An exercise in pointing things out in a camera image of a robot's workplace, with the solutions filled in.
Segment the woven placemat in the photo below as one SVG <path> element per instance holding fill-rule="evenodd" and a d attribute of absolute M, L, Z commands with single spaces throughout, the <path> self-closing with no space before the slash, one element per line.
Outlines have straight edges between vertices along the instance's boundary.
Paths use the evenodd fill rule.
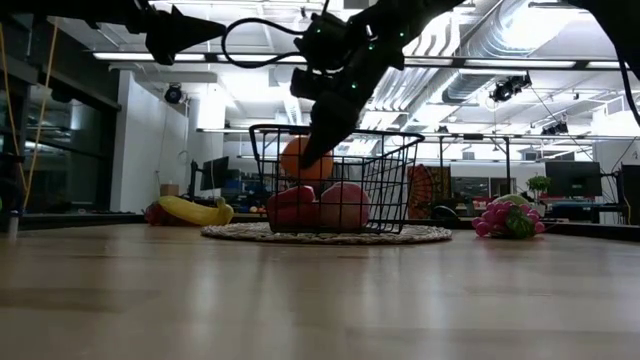
<path fill-rule="evenodd" d="M 325 245 L 402 245 L 451 240 L 451 230 L 413 225 L 405 225 L 400 234 L 289 234 L 273 233 L 267 223 L 243 223 L 207 226 L 202 228 L 202 235 L 221 240 Z"/>

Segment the black wire basket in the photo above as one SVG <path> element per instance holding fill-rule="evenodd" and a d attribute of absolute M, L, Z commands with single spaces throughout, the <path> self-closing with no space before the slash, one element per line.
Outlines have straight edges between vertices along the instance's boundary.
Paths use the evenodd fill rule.
<path fill-rule="evenodd" d="M 399 233 L 407 213 L 407 168 L 420 134 L 356 130 L 309 169 L 300 155 L 309 127 L 249 129 L 271 230 Z"/>

